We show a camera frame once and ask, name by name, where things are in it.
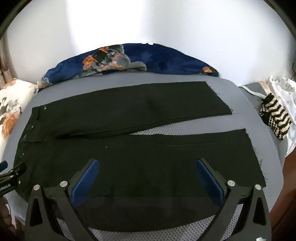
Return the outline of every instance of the black and white striped knit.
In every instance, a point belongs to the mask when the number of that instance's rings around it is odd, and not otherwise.
[[[286,137],[292,121],[290,120],[289,114],[273,94],[270,93],[262,101],[262,108],[259,115],[263,122],[273,130],[280,140]]]

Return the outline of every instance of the blue blanket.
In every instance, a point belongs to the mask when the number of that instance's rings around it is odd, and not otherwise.
[[[159,44],[121,44],[102,47],[64,60],[38,81],[39,89],[65,80],[114,71],[159,74],[205,74],[219,77],[210,65]]]

